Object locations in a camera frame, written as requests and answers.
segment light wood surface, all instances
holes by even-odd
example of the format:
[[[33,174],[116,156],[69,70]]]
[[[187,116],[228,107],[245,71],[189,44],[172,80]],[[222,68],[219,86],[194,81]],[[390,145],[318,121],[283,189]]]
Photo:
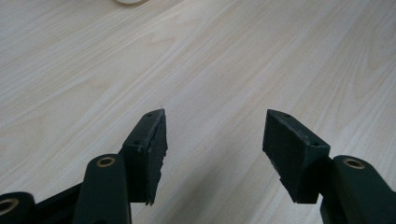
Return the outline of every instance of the light wood surface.
[[[136,224],[321,223],[262,152],[268,108],[396,190],[395,1],[0,0],[0,15],[0,194],[77,184],[158,108],[169,149]]]

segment brass ring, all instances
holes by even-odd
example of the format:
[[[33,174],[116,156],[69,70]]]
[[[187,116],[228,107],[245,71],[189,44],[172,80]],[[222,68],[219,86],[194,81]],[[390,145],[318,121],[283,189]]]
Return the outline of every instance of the brass ring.
[[[0,208],[0,216],[5,215],[12,211],[18,204],[20,203],[20,200],[16,198],[11,198],[11,199],[5,199],[0,202],[1,208]]]
[[[358,169],[358,170],[362,170],[362,169],[364,169],[366,167],[360,161],[353,160],[353,159],[350,159],[350,158],[344,159],[344,164],[347,165],[347,166],[350,166],[352,168]]]
[[[116,162],[116,159],[112,157],[103,157],[102,159],[96,162],[96,165],[99,167],[107,167],[114,164],[114,162]]]

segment white round object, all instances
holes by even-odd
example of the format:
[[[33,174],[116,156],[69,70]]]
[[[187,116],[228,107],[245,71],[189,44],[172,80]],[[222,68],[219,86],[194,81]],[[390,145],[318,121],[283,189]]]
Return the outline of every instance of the white round object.
[[[132,3],[138,3],[141,0],[117,0],[117,2],[121,2],[123,4],[132,4]]]

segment tabletop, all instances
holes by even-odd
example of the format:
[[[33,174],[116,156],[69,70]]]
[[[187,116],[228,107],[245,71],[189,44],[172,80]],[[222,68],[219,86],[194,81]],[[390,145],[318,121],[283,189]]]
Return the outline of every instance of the tabletop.
[[[169,149],[134,223],[322,223],[265,153],[293,115],[396,190],[396,2],[0,0],[0,194],[41,202],[164,108]]]

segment wooden table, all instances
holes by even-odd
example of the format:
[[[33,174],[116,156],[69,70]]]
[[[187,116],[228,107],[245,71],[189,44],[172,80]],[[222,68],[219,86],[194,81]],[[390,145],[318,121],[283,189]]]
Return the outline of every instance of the wooden table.
[[[74,186],[159,108],[168,154],[134,223],[321,223],[262,152],[268,108],[396,190],[395,1],[0,0],[0,13],[0,194]]]

